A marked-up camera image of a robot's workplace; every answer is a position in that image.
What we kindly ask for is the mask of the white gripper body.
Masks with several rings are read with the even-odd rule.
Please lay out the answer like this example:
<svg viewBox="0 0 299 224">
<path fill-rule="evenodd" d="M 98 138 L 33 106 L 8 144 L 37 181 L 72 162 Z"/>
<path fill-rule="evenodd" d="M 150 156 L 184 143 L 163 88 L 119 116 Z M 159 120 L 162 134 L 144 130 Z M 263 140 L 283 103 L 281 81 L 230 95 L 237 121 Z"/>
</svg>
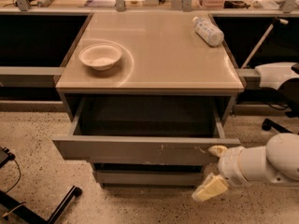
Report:
<svg viewBox="0 0 299 224">
<path fill-rule="evenodd" d="M 249 181 L 244 177 L 239 165 L 239 158 L 243 147 L 230 147 L 224 150 L 218 162 L 221 176 L 233 187 L 248 186 Z"/>
</svg>

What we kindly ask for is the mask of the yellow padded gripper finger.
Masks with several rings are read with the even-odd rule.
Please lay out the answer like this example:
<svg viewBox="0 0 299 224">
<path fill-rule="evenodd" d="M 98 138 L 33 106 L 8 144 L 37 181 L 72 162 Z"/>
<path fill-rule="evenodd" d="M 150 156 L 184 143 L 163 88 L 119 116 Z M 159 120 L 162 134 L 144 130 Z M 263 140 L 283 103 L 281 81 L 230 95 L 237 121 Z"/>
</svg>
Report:
<svg viewBox="0 0 299 224">
<path fill-rule="evenodd" d="M 227 151 L 226 146 L 212 146 L 208 149 L 208 152 L 211 153 L 212 155 L 220 158 L 221 155 Z"/>
<path fill-rule="evenodd" d="M 228 190 L 229 184 L 221 175 L 210 173 L 204 182 L 196 188 L 192 198 L 196 202 L 204 202 L 219 196 Z"/>
</svg>

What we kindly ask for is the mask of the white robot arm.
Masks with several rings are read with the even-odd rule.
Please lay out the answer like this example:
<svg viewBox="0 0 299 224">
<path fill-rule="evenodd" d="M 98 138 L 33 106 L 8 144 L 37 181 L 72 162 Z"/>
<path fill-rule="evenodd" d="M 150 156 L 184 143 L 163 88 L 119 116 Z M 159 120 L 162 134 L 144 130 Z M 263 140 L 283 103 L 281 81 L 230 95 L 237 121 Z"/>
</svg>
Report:
<svg viewBox="0 0 299 224">
<path fill-rule="evenodd" d="M 204 202 L 226 192 L 229 187 L 255 182 L 275 186 L 299 185 L 299 135 L 279 133 L 262 147 L 213 146 L 208 151 L 219 158 L 219 174 L 210 173 L 192 198 Z"/>
</svg>

